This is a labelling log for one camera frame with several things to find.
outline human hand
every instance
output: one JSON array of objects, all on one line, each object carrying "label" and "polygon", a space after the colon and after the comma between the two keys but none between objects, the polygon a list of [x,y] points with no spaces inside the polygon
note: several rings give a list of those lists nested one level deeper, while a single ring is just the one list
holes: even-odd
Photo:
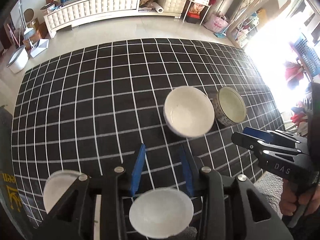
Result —
[{"label": "human hand", "polygon": [[[314,188],[302,194],[299,197],[299,204],[307,205],[310,198],[313,195],[313,192],[314,192]],[[289,182],[287,180],[284,180],[283,191],[282,191],[281,200],[279,203],[281,213],[285,216],[292,216],[297,209],[297,206],[295,204],[296,201],[297,201],[297,197],[290,189]],[[319,206],[320,206],[320,186],[318,185],[316,188],[316,192],[309,204],[308,210],[305,212],[305,216],[314,213]]]}]

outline blue plastic basket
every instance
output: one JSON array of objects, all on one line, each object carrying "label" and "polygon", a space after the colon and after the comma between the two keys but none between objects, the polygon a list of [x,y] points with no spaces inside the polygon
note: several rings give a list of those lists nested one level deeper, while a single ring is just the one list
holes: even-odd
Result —
[{"label": "blue plastic basket", "polygon": [[306,37],[302,34],[294,43],[298,56],[304,60],[305,65],[312,77],[320,74],[320,59],[314,50],[313,44],[310,44]]}]

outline screw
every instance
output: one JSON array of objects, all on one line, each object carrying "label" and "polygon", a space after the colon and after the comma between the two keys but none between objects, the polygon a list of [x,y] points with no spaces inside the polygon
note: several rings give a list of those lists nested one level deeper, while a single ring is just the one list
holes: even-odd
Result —
[{"label": "screw", "polygon": [[85,180],[88,179],[88,176],[85,175],[85,174],[82,174],[82,175],[80,175],[80,176],[78,177],[78,179],[79,179],[80,181],[85,181]]},{"label": "screw", "polygon": [[207,167],[207,166],[204,166],[204,167],[201,168],[201,171],[204,172],[204,173],[209,173],[211,171],[211,168]]},{"label": "screw", "polygon": [[121,166],[115,167],[115,172],[116,172],[116,173],[124,172],[124,168],[121,167]]},{"label": "screw", "polygon": [[247,176],[244,175],[244,174],[239,174],[239,175],[238,175],[238,179],[239,179],[239,181],[246,181]]}]

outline blue gripper pad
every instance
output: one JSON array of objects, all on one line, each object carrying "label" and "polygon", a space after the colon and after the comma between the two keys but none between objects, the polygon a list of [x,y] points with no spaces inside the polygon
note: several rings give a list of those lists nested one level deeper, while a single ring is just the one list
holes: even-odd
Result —
[{"label": "blue gripper pad", "polygon": [[194,188],[193,188],[192,172],[191,172],[191,168],[190,168],[189,162],[186,157],[185,149],[182,146],[180,147],[180,160],[181,160],[181,164],[182,164],[183,176],[184,176],[184,179],[186,180],[187,191],[189,193],[189,196],[193,197],[194,196]]},{"label": "blue gripper pad", "polygon": [[146,157],[146,146],[144,144],[141,144],[138,157],[131,174],[132,177],[131,177],[130,192],[132,196],[137,192],[139,188],[145,157]]},{"label": "blue gripper pad", "polygon": [[272,143],[273,141],[272,134],[255,128],[245,127],[242,133],[259,138],[266,143]]}]

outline paper roll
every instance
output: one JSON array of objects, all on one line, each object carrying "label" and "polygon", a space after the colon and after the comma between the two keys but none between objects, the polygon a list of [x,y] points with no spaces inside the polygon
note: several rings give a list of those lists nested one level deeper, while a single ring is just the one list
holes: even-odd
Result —
[{"label": "paper roll", "polygon": [[156,9],[158,13],[163,13],[163,8],[158,5],[156,2],[150,4],[152,8]]}]

